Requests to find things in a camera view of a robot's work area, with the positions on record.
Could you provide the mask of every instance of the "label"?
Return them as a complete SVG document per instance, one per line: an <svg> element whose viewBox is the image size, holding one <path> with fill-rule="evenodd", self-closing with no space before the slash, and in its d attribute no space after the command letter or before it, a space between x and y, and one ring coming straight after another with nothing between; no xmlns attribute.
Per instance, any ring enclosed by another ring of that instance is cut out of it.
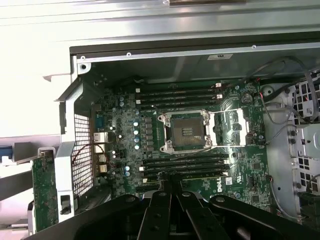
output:
<svg viewBox="0 0 320 240"><path fill-rule="evenodd" d="M232 185L232 177L225 178L225 185Z"/></svg>
<svg viewBox="0 0 320 240"><path fill-rule="evenodd" d="M218 177L216 179L216 188L217 188L217 192L221 193L222 192L222 184L221 184L221 177Z"/></svg>
<svg viewBox="0 0 320 240"><path fill-rule="evenodd" d="M208 57L208 60L222 60L222 59L230 59L232 57L232 53L229 54L216 54L216 55L210 55Z"/></svg>

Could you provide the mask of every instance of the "sticker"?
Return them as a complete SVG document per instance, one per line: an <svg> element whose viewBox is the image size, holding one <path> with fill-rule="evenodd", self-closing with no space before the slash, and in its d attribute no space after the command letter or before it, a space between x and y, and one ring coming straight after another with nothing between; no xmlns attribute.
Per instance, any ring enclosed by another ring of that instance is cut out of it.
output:
<svg viewBox="0 0 320 240"><path fill-rule="evenodd" d="M222 60L222 59L230 59L232 57L232 53L229 54L216 54L210 55L207 60Z"/></svg>
<svg viewBox="0 0 320 240"><path fill-rule="evenodd" d="M232 177L225 178L225 185L232 185Z"/></svg>

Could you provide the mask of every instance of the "chip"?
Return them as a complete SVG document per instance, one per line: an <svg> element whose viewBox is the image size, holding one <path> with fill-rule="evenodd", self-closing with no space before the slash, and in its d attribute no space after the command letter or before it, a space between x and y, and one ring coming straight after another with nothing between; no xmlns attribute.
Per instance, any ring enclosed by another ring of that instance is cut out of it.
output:
<svg viewBox="0 0 320 240"><path fill-rule="evenodd" d="M259 198L258 195L252 196L251 199L252 199L253 203L259 203L260 202L260 198Z"/></svg>
<svg viewBox="0 0 320 240"><path fill-rule="evenodd" d="M259 170L259 169L261 169L261 164L260 164L260 162L254 162L252 164L252 167L254 170Z"/></svg>
<svg viewBox="0 0 320 240"><path fill-rule="evenodd" d="M174 147L205 145L203 117L172 118L172 144Z"/></svg>

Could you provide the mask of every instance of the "screw hole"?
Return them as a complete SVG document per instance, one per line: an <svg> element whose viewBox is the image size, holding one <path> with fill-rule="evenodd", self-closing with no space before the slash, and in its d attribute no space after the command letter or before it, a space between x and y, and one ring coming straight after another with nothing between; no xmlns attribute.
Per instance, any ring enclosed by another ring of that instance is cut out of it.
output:
<svg viewBox="0 0 320 240"><path fill-rule="evenodd" d="M150 230L153 232L159 231L159 227L158 226L152 226L150 227Z"/></svg>

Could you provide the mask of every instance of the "capacitor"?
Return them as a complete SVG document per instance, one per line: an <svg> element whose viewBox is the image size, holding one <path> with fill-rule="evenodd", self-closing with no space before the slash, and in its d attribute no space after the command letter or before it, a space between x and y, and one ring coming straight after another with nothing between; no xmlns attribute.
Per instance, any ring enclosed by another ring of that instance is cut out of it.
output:
<svg viewBox="0 0 320 240"><path fill-rule="evenodd" d="M234 195L234 197L236 198L236 199L239 199L239 198L241 198L241 194L239 193L239 192L234 192L233 193L233 195Z"/></svg>

